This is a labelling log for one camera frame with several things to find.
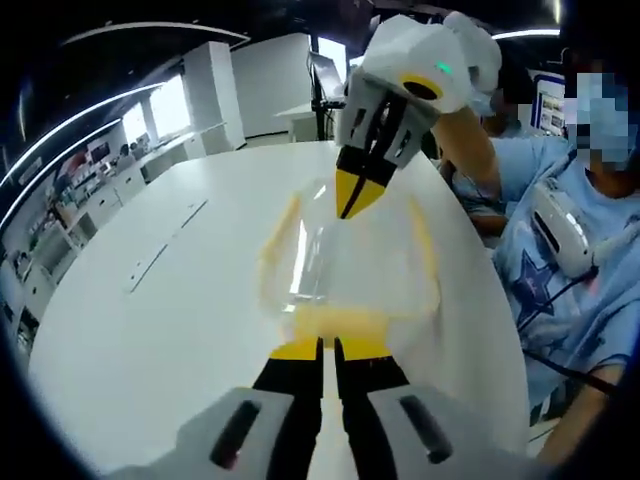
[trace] white round table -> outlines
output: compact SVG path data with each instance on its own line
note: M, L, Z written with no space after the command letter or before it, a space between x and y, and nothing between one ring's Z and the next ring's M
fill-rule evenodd
M332 175L338 151L330 142L296 143L180 163L82 251L45 312L29 376L90 466L106 473L157 459L191 417L230 388L253 384L282 342L258 305L259 254L294 192ZM442 303L425 332L430 361L394 356L412 382L458 399L486 421L498 445L523 452L524 359L491 261L426 157L397 176L392 182L405 182L424 209ZM188 205L205 198L130 292L136 264L171 236ZM320 437L318 447L326 454ZM336 478L329 463L314 457L309 478Z

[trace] face mask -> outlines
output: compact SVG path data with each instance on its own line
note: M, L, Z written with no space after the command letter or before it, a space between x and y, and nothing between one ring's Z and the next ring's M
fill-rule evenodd
M579 73L576 98L565 98L564 116L569 141L578 157L600 150L602 161L614 170L626 170L636 145L638 125L630 122L626 89L613 76Z
M469 101L469 108L473 110L478 117L492 117L495 115L491 108L491 95L474 90Z

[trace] window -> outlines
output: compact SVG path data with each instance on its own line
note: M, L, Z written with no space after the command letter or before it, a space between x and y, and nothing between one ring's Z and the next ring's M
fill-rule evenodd
M347 79L347 52L341 43L318 38L318 53L333 60L340 75L340 80L344 83Z
M129 145L135 142L140 135L147 133L147 125L144 123L144 115L142 114L142 105L136 103L131 110L124 114L122 126Z
M182 77L176 75L149 98L158 138L184 130L191 125Z

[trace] green led light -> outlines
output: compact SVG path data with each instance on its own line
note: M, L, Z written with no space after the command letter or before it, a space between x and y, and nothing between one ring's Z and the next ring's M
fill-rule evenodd
M451 67L446 63L438 62L438 68L445 73L451 74Z

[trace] ceiling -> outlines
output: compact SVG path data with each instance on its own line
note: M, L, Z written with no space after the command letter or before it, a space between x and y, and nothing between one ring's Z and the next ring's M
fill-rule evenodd
M181 55L207 40L225 41L232 46L241 39L200 30L168 27L118 30L63 43L83 32L130 22L179 22L209 26L246 35L251 41L290 32L313 32L338 41L346 40L352 24L349 8L358 0L233 0L214 5L201 2L168 4L153 9L127 2L126 8L105 3L61 8L61 4L39 4L5 24L22 27L0 28L3 73L6 86L0 92L0 144L12 163L44 133L74 113L101 100L136 86L161 81ZM373 14L390 17L398 11L417 20L448 10L460 10L493 31L531 26L553 26L548 0L459 0L410 1L375 0ZM558 55L557 41L518 41L531 61L537 57ZM121 116L136 101L120 102L83 117L47 143L51 152L59 152L79 136L91 132L109 120Z

